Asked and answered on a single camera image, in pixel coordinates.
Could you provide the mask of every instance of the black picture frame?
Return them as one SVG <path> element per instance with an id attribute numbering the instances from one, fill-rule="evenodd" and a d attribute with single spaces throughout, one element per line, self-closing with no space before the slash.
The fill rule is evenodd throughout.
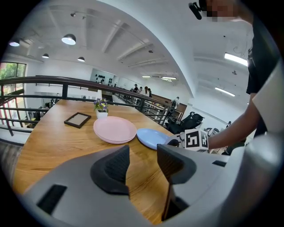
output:
<path id="1" fill-rule="evenodd" d="M 73 118 L 73 117 L 75 117 L 76 115 L 78 115 L 78 114 L 81 114 L 81 115 L 84 115 L 84 116 L 87 116 L 87 118 L 83 121 L 83 122 L 81 122 L 81 124 L 80 125 L 76 125 L 76 124 L 73 124 L 73 123 L 70 123 L 70 122 L 68 122 L 71 118 Z M 78 128 L 78 129 L 80 129 L 80 128 L 82 128 L 82 126 L 89 120 L 91 118 L 91 116 L 90 115 L 87 115 L 87 114 L 84 114 L 84 113 L 80 113 L 80 112 L 77 112 L 77 113 L 75 113 L 74 115 L 72 115 L 71 117 L 69 117 L 67 120 L 65 120 L 64 121 L 64 124 L 66 124 L 66 125 L 69 125 L 69 126 L 73 126 L 73 127 L 75 127 L 75 128 Z"/>

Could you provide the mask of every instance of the gray floor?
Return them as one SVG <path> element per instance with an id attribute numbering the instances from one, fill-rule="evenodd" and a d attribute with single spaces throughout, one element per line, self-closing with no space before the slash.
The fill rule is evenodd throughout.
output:
<path id="1" fill-rule="evenodd" d="M 0 141 L 0 165 L 10 185 L 13 182 L 14 171 L 21 151 L 22 146 Z"/>

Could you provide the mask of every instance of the flower pot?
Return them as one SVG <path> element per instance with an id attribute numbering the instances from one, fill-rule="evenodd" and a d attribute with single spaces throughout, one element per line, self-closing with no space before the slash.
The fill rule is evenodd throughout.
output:
<path id="1" fill-rule="evenodd" d="M 108 112 L 99 112 L 98 110 L 96 110 L 97 113 L 97 118 L 103 118 L 103 117 L 107 117 Z"/>

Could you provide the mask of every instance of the black t-shirt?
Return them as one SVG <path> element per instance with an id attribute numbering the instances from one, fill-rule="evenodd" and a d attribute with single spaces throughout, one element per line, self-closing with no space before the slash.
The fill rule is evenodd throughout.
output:
<path id="1" fill-rule="evenodd" d="M 257 93 L 262 88 L 280 57 L 276 44 L 271 35 L 255 16 L 253 19 L 252 47 L 248 50 L 248 88 L 247 93 Z M 267 131 L 261 118 L 258 122 L 255 137 Z"/>

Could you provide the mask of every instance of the blue plate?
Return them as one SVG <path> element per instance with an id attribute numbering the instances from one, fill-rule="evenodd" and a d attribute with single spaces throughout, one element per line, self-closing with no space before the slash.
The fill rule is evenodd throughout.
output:
<path id="1" fill-rule="evenodd" d="M 169 136 L 154 129 L 138 129 L 137 137 L 145 146 L 157 150 L 157 144 L 164 144 Z"/>

